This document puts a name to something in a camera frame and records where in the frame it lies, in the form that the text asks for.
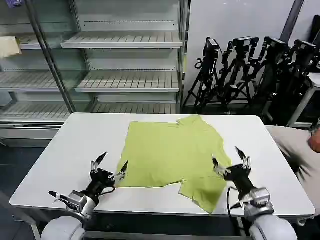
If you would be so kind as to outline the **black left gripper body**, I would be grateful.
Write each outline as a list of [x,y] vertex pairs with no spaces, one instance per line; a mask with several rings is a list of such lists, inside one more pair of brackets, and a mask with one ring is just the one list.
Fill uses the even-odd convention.
[[85,195],[88,197],[100,197],[112,193],[116,190],[115,180],[108,179],[113,173],[98,168],[98,173],[90,173],[91,182],[85,189]]

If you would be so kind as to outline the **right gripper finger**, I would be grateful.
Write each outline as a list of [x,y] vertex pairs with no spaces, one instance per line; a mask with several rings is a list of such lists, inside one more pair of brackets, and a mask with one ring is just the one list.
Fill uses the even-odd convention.
[[231,173],[231,170],[219,165],[217,159],[215,157],[212,158],[213,170],[217,175],[227,176]]
[[246,156],[246,154],[240,150],[237,146],[235,146],[235,150],[242,160],[241,164],[237,164],[236,167],[242,167],[244,170],[251,171],[251,157]]

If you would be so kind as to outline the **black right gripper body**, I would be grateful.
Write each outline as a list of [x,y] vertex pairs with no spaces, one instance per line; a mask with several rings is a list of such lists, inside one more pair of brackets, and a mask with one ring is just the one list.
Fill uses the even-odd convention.
[[249,175],[251,169],[247,168],[243,164],[237,164],[227,167],[223,175],[224,180],[231,181],[238,190],[238,198],[243,198],[250,193],[251,190],[256,187],[252,184]]

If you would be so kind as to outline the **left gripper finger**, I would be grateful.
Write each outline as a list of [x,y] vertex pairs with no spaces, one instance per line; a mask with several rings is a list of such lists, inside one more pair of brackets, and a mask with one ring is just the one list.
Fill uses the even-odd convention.
[[125,178],[129,161],[127,160],[118,173],[108,176],[111,181],[121,181]]
[[107,155],[107,152],[101,154],[95,161],[91,161],[91,170],[90,173],[98,173],[98,167],[101,164],[101,162],[104,160],[105,156]]

